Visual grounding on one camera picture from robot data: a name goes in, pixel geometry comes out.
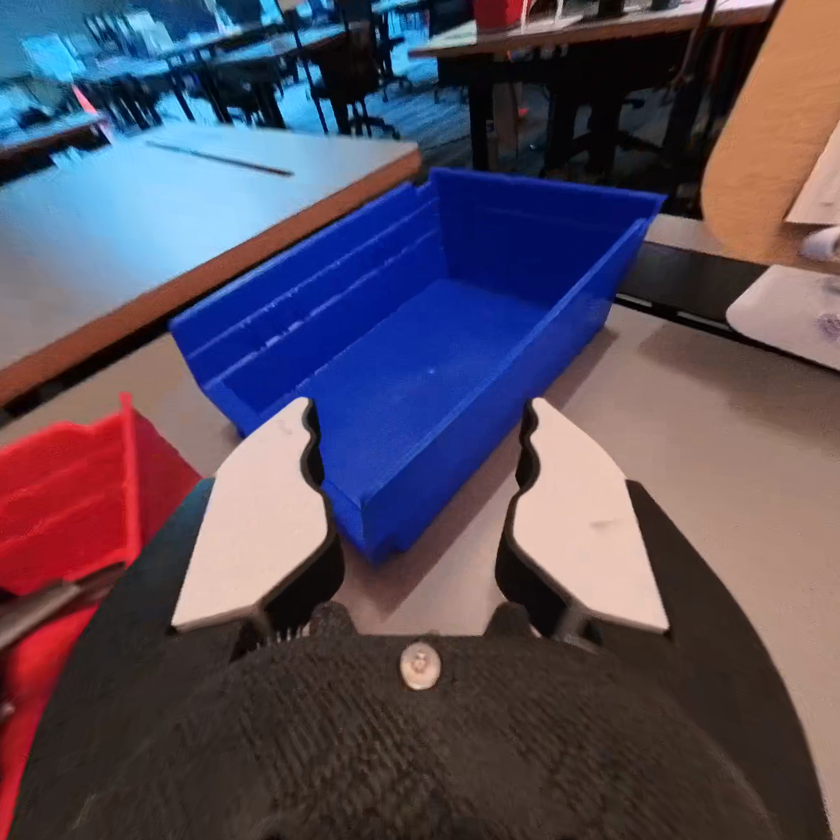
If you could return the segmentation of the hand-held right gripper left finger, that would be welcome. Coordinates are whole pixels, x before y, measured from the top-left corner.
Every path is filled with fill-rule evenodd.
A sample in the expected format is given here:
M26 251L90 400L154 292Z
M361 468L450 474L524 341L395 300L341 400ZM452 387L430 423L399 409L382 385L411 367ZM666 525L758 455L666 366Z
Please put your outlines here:
M176 633L245 622L293 634L340 588L320 439L315 402L297 397L218 467L171 617Z

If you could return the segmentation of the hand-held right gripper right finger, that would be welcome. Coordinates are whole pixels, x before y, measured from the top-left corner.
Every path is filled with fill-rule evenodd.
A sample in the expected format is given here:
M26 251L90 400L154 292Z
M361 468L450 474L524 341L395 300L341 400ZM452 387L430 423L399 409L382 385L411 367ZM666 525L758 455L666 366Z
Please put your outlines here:
M627 478L589 435L536 397L523 407L518 488L496 583L538 636L585 636L604 622L655 636L670 622Z

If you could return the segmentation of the red plastic bin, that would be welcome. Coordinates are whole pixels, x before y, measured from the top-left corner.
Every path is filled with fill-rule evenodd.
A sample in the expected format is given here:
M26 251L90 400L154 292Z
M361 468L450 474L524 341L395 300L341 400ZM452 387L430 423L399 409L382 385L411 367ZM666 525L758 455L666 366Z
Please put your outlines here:
M2 448L2 607L52 584L131 566L201 479L133 406L58 422ZM2 838L47 702L102 595L2 648Z
M506 32L527 20L529 1L473 1L476 30L480 35Z

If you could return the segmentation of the blue plastic bin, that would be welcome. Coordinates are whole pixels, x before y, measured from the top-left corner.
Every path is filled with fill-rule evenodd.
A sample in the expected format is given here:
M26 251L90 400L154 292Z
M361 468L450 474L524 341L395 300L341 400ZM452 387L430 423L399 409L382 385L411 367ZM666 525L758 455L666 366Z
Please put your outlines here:
M371 563L409 550L602 328L665 196L433 168L170 321L242 438L314 401Z

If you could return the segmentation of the grey USB hub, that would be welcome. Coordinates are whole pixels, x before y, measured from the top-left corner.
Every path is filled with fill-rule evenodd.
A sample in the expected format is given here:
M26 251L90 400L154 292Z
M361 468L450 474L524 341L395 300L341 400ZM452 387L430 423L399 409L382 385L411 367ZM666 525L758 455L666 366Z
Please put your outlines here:
M74 581L53 581L29 594L2 598L2 654L42 626L98 604L125 570L125 563L112 563Z

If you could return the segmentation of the grey desk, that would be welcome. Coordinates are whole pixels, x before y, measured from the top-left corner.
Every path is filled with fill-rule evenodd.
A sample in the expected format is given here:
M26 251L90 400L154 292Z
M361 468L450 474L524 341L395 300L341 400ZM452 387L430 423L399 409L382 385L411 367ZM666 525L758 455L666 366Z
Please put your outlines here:
M644 485L761 635L838 823L838 376L615 306L547 398ZM477 634L519 454L512 429L404 555L349 546L338 601L371 634Z

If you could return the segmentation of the grey wood-edged table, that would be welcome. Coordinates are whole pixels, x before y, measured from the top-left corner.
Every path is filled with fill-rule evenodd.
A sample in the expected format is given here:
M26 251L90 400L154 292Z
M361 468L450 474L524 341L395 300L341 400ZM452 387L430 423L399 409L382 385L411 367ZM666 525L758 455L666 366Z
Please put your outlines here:
M699 24L704 7L704 2L685 2L668 11L636 10L588 23L577 15L563 17L558 23L543 20L496 33L479 33L476 23L469 22L410 48L408 56L415 60L496 56L538 47L682 34Z
M2 409L419 173L415 142L181 124L2 189Z

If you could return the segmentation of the wooden document stand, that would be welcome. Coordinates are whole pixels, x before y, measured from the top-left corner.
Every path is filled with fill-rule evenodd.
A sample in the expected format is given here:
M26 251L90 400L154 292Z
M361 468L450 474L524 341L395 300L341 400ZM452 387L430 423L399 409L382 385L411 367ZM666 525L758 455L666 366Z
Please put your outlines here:
M727 254L763 268L729 328L839 370L839 2L773 4L700 190Z

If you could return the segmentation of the orange traffic cone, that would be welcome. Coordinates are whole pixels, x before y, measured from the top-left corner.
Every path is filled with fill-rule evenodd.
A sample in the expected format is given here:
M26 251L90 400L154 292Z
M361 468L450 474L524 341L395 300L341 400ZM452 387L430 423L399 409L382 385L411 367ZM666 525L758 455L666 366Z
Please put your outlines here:
M113 131L112 131L112 123L110 120L109 115L106 112L101 112L97 110L93 104L88 99L88 96L84 93L81 86L73 81L70 85L71 92L79 105L80 109L89 117L95 118L95 124L100 132L100 134L104 137L105 141L109 144L113 143Z

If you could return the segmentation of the black office chair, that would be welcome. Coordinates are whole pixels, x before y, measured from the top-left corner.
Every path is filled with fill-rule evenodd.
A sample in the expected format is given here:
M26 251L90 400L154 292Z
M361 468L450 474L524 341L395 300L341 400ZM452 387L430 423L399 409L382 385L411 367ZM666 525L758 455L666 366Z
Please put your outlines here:
M316 102L329 102L341 135L371 137L378 129L393 140L401 139L395 126L370 115L366 106L367 98L380 89L375 34L369 22L351 23L336 36L310 45L308 56L320 74L311 96Z

